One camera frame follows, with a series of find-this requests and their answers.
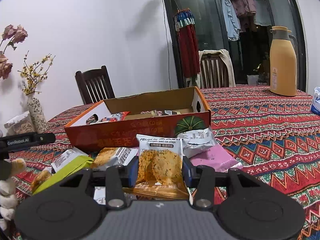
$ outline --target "pumpkin seed oat crisps packet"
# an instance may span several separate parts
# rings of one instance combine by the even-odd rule
[[[137,184],[126,189],[135,195],[164,199],[188,199],[182,178],[182,152],[189,140],[137,134],[139,169]]]

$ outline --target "blue shirt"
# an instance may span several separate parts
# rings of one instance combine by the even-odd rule
[[[229,41],[239,39],[239,30],[241,30],[236,11],[230,0],[221,0],[224,22],[226,23]]]

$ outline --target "patterned tablecloth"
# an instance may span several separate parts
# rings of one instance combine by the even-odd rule
[[[218,142],[244,165],[244,171],[291,196],[305,209],[299,239],[320,238],[320,116],[309,111],[312,97],[271,93],[268,87],[202,90],[212,111],[211,127]],[[56,117],[50,132],[56,143],[11,154],[24,158],[27,171],[14,179],[17,197],[30,195],[29,185],[42,169],[71,145],[64,125],[90,105],[77,106]],[[226,197],[217,188],[216,202]]]

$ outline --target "wooden chair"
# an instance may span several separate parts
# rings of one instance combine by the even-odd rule
[[[201,88],[229,87],[226,64],[219,54],[204,54],[200,62]]]
[[[97,103],[107,98],[115,98],[106,66],[76,72],[76,81],[85,104]]]

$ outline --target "green snack packet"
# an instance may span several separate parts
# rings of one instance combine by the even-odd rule
[[[68,163],[66,166],[64,166],[61,170],[59,170],[57,173],[53,174],[48,180],[46,180],[44,183],[42,183],[33,193],[37,194],[40,191],[45,190],[46,188],[52,186],[53,184],[56,184],[57,182],[63,180],[65,177],[83,169],[88,168],[91,163],[93,162],[93,159],[86,156],[81,155],[76,157],[74,160],[72,160],[70,163]]]

